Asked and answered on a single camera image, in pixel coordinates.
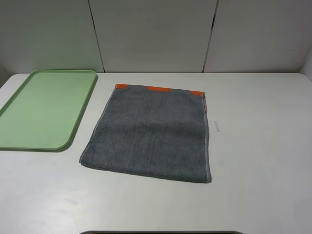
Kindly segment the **light green plastic tray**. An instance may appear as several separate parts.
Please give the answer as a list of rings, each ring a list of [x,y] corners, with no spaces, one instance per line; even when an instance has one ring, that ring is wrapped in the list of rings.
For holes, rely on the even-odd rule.
[[[32,72],[0,110],[0,148],[58,151],[83,116],[97,75],[91,70]]]

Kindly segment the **grey towel with orange patches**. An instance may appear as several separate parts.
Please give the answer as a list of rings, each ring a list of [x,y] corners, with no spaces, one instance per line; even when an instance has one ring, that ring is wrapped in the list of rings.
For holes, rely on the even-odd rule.
[[[79,161],[96,170],[210,183],[205,93],[117,84]]]

